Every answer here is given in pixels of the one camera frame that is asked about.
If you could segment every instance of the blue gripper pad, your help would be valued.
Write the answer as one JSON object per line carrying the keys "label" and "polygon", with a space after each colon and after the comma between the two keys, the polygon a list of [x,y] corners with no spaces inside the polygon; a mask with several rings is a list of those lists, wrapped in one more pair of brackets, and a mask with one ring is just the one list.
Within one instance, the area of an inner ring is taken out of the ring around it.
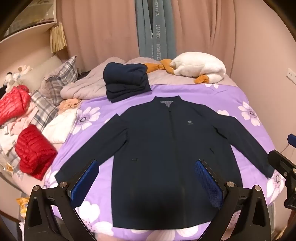
{"label": "blue gripper pad", "polygon": [[211,204],[220,209],[223,205],[223,192],[199,160],[195,163],[195,174],[200,184],[207,192]]}
{"label": "blue gripper pad", "polygon": [[94,180],[99,174],[99,163],[94,160],[71,190],[72,207],[80,207]]}
{"label": "blue gripper pad", "polygon": [[293,134],[288,135],[288,143],[296,148],[296,136],[294,136]]}

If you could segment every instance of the white wall socket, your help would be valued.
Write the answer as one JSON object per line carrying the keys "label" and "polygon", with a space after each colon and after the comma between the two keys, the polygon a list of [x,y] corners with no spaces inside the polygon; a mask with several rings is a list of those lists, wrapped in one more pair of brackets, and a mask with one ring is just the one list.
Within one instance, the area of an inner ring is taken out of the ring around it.
{"label": "white wall socket", "polygon": [[287,71],[287,77],[289,80],[291,80],[294,84],[296,84],[296,74],[293,70],[288,68]]}

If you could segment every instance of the paper bundle hanging from shelf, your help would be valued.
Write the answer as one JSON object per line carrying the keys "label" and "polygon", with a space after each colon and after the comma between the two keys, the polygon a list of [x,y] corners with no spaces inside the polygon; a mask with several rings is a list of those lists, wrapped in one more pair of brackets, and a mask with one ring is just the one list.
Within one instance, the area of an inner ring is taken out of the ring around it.
{"label": "paper bundle hanging from shelf", "polygon": [[55,53],[62,50],[67,46],[65,33],[62,23],[59,23],[57,26],[52,27],[50,30],[50,48],[51,52]]}

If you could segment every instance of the pink wall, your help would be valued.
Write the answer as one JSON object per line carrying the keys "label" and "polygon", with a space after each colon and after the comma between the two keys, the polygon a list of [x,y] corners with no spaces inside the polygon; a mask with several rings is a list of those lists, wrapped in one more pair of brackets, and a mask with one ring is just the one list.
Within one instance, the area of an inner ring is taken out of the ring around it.
{"label": "pink wall", "polygon": [[[296,131],[296,42],[279,16],[262,0],[235,0],[236,48],[231,78],[245,92],[276,149]],[[285,191],[276,200],[276,227],[286,225]]]}
{"label": "pink wall", "polygon": [[18,39],[7,39],[0,44],[0,85],[7,72],[16,72],[20,65],[32,68],[53,56],[50,51],[49,30]]}

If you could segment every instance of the metal screw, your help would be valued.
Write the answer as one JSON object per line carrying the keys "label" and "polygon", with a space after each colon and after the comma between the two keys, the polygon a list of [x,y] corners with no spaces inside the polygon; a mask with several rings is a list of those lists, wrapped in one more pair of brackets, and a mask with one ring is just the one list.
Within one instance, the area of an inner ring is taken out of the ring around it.
{"label": "metal screw", "polygon": [[36,192],[36,191],[38,191],[39,190],[39,186],[38,185],[36,185],[35,187],[33,187],[33,191],[34,192]]}
{"label": "metal screw", "polygon": [[234,183],[233,183],[233,182],[227,182],[226,184],[227,184],[227,186],[229,186],[230,188],[233,188],[233,187],[234,187]]}
{"label": "metal screw", "polygon": [[260,190],[261,190],[261,187],[258,186],[258,185],[255,185],[255,189],[256,189],[257,191],[260,191]]}
{"label": "metal screw", "polygon": [[65,186],[67,186],[67,184],[68,184],[68,183],[66,183],[66,182],[61,182],[61,183],[59,184],[59,186],[60,186],[61,188],[64,188]]}

